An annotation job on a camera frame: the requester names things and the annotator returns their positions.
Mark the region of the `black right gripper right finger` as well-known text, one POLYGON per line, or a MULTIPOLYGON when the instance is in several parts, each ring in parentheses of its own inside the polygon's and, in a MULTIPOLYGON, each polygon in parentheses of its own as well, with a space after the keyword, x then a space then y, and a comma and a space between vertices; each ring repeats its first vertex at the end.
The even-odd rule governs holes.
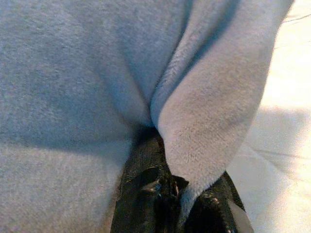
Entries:
POLYGON ((254 233, 227 172, 195 200, 184 224, 184 233, 254 233))

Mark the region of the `grey plush pillow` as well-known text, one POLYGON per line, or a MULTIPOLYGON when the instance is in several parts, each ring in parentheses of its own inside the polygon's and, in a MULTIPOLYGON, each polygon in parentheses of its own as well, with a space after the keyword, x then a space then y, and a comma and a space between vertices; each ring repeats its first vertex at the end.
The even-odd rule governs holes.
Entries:
POLYGON ((225 171, 293 0, 0 0, 0 233, 97 233, 135 138, 190 182, 225 171))

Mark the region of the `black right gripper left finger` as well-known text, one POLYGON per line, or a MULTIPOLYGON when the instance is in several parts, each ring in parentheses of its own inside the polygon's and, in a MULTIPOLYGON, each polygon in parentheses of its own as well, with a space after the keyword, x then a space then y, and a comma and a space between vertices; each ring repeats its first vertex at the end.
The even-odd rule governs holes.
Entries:
POLYGON ((177 233, 188 184, 171 173, 157 129, 146 129, 125 163, 110 233, 177 233))

